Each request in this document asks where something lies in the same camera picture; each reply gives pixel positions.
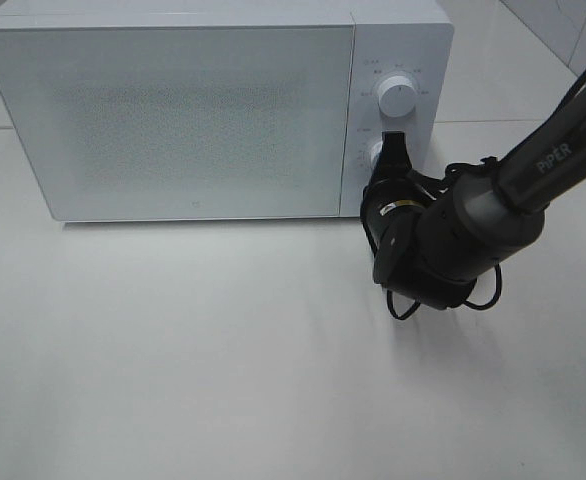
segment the white microwave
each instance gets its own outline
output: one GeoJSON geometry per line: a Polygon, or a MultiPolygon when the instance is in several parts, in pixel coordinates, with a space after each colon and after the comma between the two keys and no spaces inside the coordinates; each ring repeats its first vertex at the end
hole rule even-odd
{"type": "Polygon", "coordinates": [[[8,0],[0,93],[57,220],[350,217],[383,131],[424,161],[452,35],[434,0],[8,0]]]}

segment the white tabletop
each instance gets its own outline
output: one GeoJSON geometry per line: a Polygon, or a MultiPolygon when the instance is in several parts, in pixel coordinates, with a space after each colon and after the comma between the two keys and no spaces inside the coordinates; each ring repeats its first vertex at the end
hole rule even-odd
{"type": "MultiPolygon", "coordinates": [[[[443,3],[431,174],[573,79],[499,2],[443,3]]],[[[488,312],[397,323],[371,266],[357,221],[60,225],[0,129],[0,480],[586,479],[586,183],[488,312]]]]}

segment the white table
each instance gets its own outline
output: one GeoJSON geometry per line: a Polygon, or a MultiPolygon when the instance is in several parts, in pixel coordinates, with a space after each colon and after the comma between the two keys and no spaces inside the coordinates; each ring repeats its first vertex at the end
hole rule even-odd
{"type": "MultiPolygon", "coordinates": [[[[499,2],[443,3],[431,174],[573,80],[499,2]]],[[[0,103],[0,480],[586,479],[586,183],[495,309],[399,324],[357,221],[65,227],[8,126],[0,103]]]]}

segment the microwave control panel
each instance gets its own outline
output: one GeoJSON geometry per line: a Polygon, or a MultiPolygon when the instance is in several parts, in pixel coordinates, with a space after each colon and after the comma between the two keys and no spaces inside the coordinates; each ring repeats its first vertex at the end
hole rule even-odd
{"type": "Polygon", "coordinates": [[[448,23],[356,24],[340,216],[359,215],[382,132],[404,131],[424,164],[452,36],[448,23]]]}

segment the robotic arm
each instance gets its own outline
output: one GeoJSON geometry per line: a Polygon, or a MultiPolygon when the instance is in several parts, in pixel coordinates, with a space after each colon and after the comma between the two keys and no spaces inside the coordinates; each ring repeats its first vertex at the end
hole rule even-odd
{"type": "Polygon", "coordinates": [[[533,243],[544,209],[586,178],[585,83],[586,71],[551,117],[501,161],[451,164],[442,180],[412,169],[404,133],[384,133],[360,219],[375,255],[373,280],[388,289],[395,318],[408,318],[421,304],[485,310],[497,303],[499,264],[533,243]],[[495,296],[486,305],[468,302],[477,277],[490,269],[495,296]],[[405,314],[395,313],[392,292],[414,300],[405,314]]]}

